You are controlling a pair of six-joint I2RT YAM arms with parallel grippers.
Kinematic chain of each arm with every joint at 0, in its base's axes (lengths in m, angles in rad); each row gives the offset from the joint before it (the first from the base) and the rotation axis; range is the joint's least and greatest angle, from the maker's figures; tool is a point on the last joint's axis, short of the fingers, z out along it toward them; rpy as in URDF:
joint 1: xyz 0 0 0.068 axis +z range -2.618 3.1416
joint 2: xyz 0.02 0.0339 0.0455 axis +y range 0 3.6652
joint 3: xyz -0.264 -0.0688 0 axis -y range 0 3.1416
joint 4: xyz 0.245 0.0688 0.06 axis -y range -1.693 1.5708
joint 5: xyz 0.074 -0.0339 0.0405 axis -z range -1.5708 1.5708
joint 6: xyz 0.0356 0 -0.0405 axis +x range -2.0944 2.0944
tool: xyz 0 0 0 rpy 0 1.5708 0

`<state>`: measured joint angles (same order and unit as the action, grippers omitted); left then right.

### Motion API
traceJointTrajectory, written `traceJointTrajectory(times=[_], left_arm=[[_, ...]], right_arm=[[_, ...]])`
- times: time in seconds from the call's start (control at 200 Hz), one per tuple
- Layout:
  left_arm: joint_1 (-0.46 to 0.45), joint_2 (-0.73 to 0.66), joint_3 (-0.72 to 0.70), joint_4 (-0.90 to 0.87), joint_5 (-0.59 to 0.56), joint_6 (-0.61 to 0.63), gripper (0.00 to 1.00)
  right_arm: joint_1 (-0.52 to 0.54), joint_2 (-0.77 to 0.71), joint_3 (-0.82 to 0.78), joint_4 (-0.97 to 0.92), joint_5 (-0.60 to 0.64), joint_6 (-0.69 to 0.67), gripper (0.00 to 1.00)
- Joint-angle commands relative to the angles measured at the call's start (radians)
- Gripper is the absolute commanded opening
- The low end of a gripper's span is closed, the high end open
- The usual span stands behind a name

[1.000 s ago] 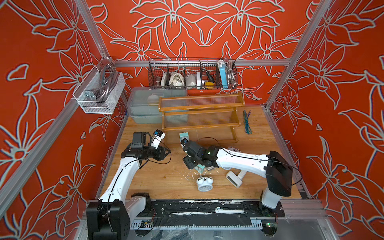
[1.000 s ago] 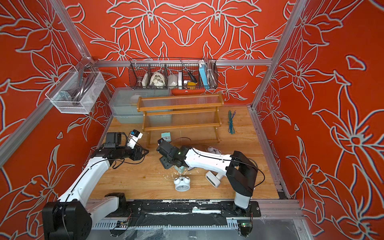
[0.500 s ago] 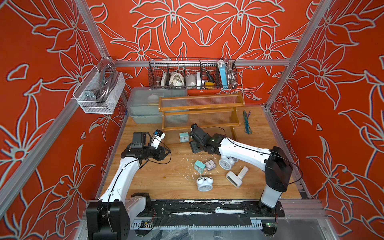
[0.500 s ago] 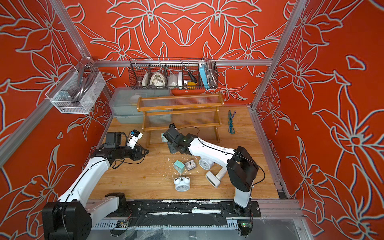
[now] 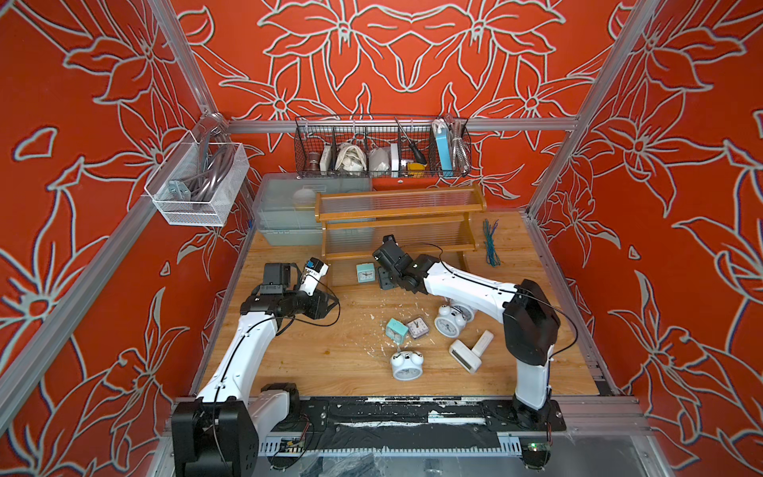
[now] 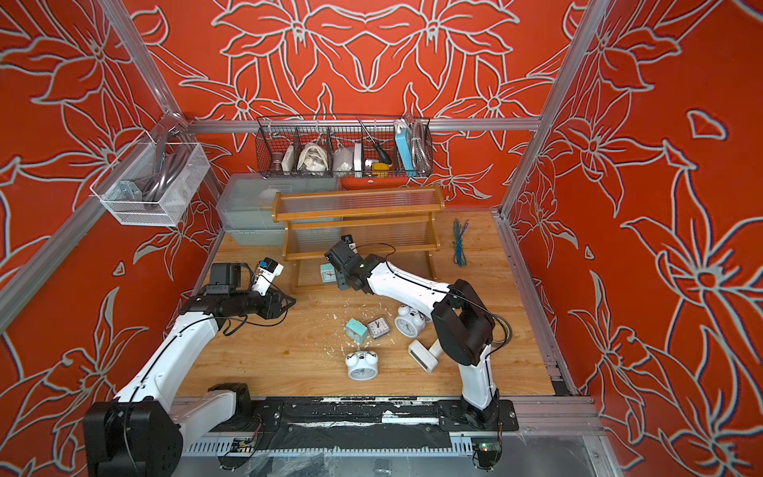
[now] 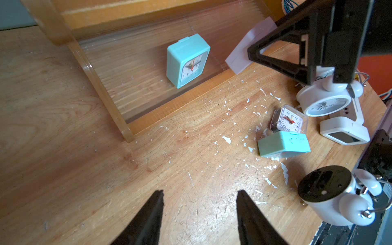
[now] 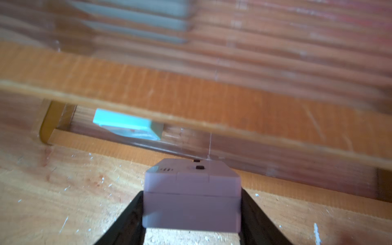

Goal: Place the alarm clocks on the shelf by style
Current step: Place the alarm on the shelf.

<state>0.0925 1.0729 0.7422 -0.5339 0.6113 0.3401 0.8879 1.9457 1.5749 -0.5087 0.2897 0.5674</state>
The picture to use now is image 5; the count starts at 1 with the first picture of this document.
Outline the mint square alarm clock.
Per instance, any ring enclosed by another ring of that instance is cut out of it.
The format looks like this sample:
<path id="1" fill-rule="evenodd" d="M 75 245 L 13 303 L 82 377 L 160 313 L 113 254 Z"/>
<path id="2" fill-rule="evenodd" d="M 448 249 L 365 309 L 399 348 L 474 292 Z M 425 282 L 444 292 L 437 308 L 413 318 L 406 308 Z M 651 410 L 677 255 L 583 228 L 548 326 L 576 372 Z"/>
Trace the mint square alarm clock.
<path id="1" fill-rule="evenodd" d="M 371 283 L 377 280 L 377 268 L 371 262 L 356 265 L 357 282 Z"/>

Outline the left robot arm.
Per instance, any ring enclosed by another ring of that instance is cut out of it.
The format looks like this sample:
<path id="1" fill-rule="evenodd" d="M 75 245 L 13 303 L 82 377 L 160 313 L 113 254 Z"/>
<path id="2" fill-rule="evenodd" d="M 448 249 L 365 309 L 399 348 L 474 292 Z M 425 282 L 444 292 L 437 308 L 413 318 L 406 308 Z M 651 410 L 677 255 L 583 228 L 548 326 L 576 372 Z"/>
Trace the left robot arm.
<path id="1" fill-rule="evenodd" d="M 290 282 L 294 264 L 267 264 L 260 285 L 240 306 L 236 334 L 209 383 L 195 399 L 178 403 L 171 417 L 178 476 L 250 476 L 260 443 L 282 421 L 296 415 L 293 384 L 267 387 L 253 399 L 252 385 L 282 321 L 310 321 L 339 308 L 338 298 L 320 289 L 328 264 L 310 258 Z"/>

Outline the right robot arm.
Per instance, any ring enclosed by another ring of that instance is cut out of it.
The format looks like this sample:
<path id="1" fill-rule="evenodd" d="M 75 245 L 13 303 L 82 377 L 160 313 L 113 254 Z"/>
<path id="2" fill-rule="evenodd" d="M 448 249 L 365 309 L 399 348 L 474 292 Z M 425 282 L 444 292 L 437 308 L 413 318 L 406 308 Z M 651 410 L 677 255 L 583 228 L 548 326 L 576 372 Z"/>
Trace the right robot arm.
<path id="1" fill-rule="evenodd" d="M 394 236 L 383 238 L 373 258 L 395 286 L 448 301 L 435 319 L 441 335 L 458 339 L 479 315 L 499 323 L 505 347 L 516 362 L 514 418 L 525 429 L 548 420 L 550 362 L 562 322 L 536 282 L 526 279 L 514 284 L 484 278 L 429 254 L 412 258 Z"/>

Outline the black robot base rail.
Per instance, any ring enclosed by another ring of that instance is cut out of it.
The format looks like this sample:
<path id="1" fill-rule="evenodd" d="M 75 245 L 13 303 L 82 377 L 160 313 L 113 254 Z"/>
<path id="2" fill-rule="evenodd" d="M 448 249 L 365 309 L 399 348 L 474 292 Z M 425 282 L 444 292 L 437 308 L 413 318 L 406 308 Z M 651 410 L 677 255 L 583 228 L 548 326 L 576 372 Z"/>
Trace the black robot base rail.
<path id="1" fill-rule="evenodd" d="M 518 456 L 528 444 L 566 431 L 556 401 L 522 425 L 507 397 L 309 397 L 278 423 L 261 450 L 295 456 L 371 452 Z"/>

